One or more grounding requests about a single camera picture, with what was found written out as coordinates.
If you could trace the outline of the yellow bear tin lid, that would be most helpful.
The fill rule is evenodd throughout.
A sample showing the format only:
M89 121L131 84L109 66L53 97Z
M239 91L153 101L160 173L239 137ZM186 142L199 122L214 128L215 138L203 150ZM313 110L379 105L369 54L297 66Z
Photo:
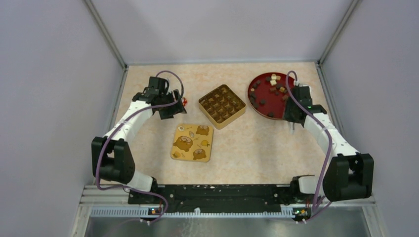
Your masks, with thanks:
M212 126L178 124L170 157L181 161L208 162L211 157L213 133Z

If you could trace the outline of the gold chocolate tin box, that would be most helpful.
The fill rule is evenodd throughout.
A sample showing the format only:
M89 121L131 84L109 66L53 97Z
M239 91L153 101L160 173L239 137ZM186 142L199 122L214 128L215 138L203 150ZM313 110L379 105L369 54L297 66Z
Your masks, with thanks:
M198 100L199 108L208 120L221 130L246 111L245 102L226 84L213 89Z

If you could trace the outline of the silver metal tongs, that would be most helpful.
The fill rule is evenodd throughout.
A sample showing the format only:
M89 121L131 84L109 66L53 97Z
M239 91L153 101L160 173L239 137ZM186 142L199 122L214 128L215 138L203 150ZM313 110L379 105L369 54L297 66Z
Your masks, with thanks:
M295 133L295 123L291 123L291 131L290 131L291 135L294 135Z

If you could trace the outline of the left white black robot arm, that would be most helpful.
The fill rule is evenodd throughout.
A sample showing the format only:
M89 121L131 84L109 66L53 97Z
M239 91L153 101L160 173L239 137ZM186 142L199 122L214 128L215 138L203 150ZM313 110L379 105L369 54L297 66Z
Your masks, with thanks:
M160 119L172 119L184 114L182 104L184 87L170 90L168 79L150 77L148 86L136 93L122 118L102 137L91 143L92 174L96 185L102 189L101 180L113 181L118 187L140 191L139 196L146 204L158 199L158 190L153 187L153 177L136 170L129 144L155 113Z

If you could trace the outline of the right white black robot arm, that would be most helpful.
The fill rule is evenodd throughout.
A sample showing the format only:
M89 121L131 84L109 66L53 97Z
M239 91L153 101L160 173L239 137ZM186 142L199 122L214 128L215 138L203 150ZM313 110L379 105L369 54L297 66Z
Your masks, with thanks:
M372 194L374 159L351 146L333 125L322 105L314 105L308 86L290 90L283 118L300 124L316 140L326 158L320 174L298 176L298 185L290 189L295 203L304 203L311 195L329 201L369 198Z

